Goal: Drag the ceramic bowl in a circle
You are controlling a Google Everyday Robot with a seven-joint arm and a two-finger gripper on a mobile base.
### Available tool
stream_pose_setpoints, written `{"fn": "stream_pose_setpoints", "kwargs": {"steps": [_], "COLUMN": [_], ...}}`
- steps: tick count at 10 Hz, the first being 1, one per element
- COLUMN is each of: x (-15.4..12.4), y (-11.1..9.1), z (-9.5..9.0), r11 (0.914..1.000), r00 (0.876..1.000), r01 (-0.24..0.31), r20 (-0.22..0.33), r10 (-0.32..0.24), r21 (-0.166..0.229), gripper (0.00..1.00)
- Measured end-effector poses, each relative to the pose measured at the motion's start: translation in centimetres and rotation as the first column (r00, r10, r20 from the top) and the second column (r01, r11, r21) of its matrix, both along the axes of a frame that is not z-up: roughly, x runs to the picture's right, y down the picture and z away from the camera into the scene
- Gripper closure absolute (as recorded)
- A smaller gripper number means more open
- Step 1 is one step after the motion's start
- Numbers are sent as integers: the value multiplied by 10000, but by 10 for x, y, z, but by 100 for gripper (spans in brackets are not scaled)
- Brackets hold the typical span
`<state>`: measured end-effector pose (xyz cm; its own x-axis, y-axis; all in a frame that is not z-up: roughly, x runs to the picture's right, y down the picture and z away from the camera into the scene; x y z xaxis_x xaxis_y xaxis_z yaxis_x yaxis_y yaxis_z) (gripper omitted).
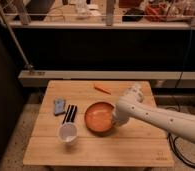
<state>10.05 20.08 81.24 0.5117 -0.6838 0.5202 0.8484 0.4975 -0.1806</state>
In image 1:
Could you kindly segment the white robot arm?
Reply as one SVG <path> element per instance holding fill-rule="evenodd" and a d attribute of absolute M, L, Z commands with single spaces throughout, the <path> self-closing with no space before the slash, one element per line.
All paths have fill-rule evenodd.
<path fill-rule="evenodd" d="M 127 89 L 115 104 L 113 122 L 123 125 L 136 118 L 195 144 L 195 115 L 152 107 L 143 99 L 141 90 Z"/>

